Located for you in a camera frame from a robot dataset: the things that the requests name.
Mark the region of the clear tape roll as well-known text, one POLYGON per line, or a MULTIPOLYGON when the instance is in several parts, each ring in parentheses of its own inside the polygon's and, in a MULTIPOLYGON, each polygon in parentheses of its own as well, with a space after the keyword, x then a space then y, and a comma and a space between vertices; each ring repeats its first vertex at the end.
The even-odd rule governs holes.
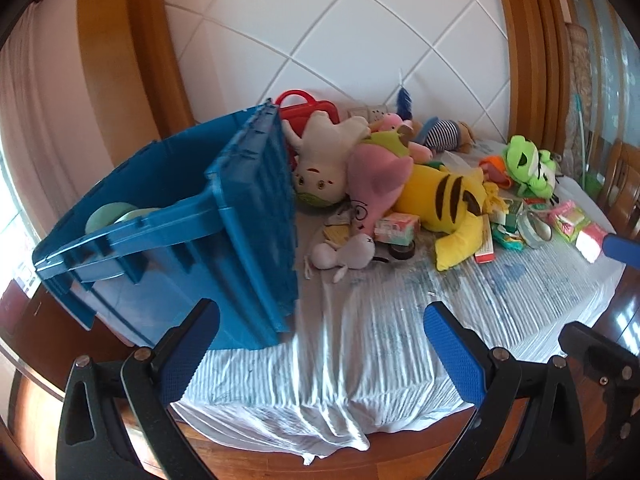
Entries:
POLYGON ((533 211, 523 209, 516 216, 516 227, 527 246, 538 249, 552 240, 552 229, 533 211))

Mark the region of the wooden chair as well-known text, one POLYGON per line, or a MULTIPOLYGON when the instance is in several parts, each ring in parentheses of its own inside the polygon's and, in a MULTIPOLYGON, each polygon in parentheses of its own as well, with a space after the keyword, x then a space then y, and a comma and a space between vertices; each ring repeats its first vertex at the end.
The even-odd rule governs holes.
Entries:
POLYGON ((598 205, 616 233, 639 240, 640 220, 639 149, 616 140, 611 148, 598 205))

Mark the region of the green broom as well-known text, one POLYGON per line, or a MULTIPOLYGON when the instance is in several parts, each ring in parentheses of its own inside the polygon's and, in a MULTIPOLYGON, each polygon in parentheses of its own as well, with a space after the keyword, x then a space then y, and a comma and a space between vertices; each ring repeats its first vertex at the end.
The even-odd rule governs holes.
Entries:
POLYGON ((579 133, 579 146, 580 146, 580 174, 579 183, 582 189, 592 200, 597 200, 600 192, 602 191, 602 182, 598 179, 596 174, 589 171, 588 162, 588 143, 587 143, 587 131, 585 128, 585 117, 582 111, 582 98, 578 93, 574 94, 575 110, 577 114, 577 125, 579 133))

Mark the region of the red white cardboard box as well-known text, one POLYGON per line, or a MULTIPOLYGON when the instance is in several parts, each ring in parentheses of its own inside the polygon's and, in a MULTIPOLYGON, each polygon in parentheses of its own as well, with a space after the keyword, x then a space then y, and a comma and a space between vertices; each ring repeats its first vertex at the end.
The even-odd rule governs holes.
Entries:
POLYGON ((495 248, 492 241, 491 224, 487 214, 483 216, 483 243, 474 252, 474 260, 478 264, 484 264, 495 260, 495 248))

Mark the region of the yellow striped plush toy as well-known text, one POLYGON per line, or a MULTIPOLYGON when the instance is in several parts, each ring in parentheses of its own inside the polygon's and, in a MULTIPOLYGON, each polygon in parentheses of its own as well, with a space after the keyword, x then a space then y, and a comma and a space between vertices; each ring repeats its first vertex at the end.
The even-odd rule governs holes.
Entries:
POLYGON ((482 168, 460 174, 445 165, 414 166, 393 206, 393 211, 418 217, 423 229, 438 235, 434 251, 440 272, 474 256, 484 244, 485 220, 508 210, 498 185, 484 180, 482 168))

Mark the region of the striped white tablecloth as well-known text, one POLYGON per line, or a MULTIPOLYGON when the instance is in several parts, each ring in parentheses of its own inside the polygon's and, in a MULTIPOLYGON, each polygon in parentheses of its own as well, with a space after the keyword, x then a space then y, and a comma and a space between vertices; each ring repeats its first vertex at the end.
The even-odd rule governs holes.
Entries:
POLYGON ((300 271, 292 333, 267 349, 208 352, 175 410, 229 448, 305 462, 364 451, 371 434, 420 431, 464 407, 424 334, 428 304, 446 304, 489 347, 544 362, 566 323, 600 318, 623 272, 559 236, 440 272, 423 233, 407 261, 374 262, 339 282, 300 271))

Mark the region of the striped shirt bear plush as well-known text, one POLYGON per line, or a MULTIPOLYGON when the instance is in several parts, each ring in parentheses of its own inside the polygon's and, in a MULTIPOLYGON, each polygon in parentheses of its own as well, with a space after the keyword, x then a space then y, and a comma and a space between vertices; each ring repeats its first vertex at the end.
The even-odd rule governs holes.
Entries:
POLYGON ((475 136, 465 122, 432 117, 423 125, 414 142, 434 153, 469 153, 475 143, 475 136))

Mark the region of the black tape roll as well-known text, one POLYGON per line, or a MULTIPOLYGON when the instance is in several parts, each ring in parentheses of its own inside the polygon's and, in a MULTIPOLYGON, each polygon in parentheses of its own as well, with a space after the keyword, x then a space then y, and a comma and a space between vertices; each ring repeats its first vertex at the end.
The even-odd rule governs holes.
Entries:
POLYGON ((408 245, 389 244, 388 253, 396 260, 409 260, 416 254, 416 242, 412 240, 408 245))

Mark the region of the pink green tissue box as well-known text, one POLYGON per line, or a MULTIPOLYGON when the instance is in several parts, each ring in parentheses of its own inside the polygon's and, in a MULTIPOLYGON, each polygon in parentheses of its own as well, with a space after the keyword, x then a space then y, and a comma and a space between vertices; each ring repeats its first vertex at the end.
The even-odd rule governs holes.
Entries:
POLYGON ((392 212, 375 222, 374 239, 382 244, 407 247, 419 228, 420 218, 415 214, 392 212))

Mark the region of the blue plastic storage crate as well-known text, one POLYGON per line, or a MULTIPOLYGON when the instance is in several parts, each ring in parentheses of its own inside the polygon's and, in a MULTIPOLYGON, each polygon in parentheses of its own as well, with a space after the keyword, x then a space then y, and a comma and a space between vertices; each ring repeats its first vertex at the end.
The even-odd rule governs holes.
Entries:
POLYGON ((295 211, 279 110, 265 102, 142 148, 66 212, 32 263, 81 326, 154 346, 210 299, 213 348, 259 350, 291 328, 295 211), (117 202, 157 211, 86 234, 93 211, 117 202))

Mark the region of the pink pig plush toy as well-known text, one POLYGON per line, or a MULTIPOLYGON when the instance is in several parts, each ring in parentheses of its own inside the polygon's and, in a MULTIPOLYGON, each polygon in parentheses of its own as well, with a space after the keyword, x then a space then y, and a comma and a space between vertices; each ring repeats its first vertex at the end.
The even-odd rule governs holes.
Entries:
POLYGON ((414 128, 412 120, 402 119, 398 114, 395 113, 383 114, 375 122, 370 122, 369 129, 371 132, 395 131, 402 126, 406 126, 411 131, 411 134, 413 136, 416 134, 416 129, 414 128))

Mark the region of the small white plush toy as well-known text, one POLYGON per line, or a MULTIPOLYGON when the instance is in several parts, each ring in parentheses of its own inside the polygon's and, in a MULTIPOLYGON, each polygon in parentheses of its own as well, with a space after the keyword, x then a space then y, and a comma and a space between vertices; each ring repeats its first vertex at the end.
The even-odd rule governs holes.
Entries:
POLYGON ((312 270, 334 270, 334 284, 341 281, 349 270, 366 268, 375 256, 375 242, 368 234, 357 234, 344 245, 331 245, 329 242, 315 244, 304 258, 304 277, 310 280, 312 270))

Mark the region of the white doll plush toy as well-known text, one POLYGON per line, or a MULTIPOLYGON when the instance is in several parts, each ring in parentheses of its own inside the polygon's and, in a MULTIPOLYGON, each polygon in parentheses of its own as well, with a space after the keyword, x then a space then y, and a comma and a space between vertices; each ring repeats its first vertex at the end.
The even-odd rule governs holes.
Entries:
POLYGON ((347 159, 370 134, 367 119, 354 116, 334 124, 327 112, 316 110, 308 118, 302 136, 285 119, 282 130, 297 155, 292 172, 297 198, 316 208, 338 204, 346 195, 347 159))

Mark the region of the red plastic toy case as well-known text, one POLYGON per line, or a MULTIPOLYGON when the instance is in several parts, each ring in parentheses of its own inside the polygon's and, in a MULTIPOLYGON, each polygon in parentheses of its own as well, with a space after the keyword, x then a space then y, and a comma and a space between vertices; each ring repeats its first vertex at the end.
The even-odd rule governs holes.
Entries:
POLYGON ((280 108, 282 120, 287 120, 298 136, 303 136, 306 123, 313 112, 326 112, 334 124, 340 122, 337 107, 328 100, 317 100, 310 93, 294 89, 280 94, 274 101, 280 108))

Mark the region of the white wall power strip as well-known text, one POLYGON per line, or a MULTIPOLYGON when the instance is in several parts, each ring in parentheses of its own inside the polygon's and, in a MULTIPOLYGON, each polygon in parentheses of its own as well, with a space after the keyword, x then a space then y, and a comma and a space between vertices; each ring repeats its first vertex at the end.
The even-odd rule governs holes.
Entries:
POLYGON ((388 113, 386 105, 358 105, 347 110, 348 117, 359 116, 367 119, 367 122, 378 122, 388 113))

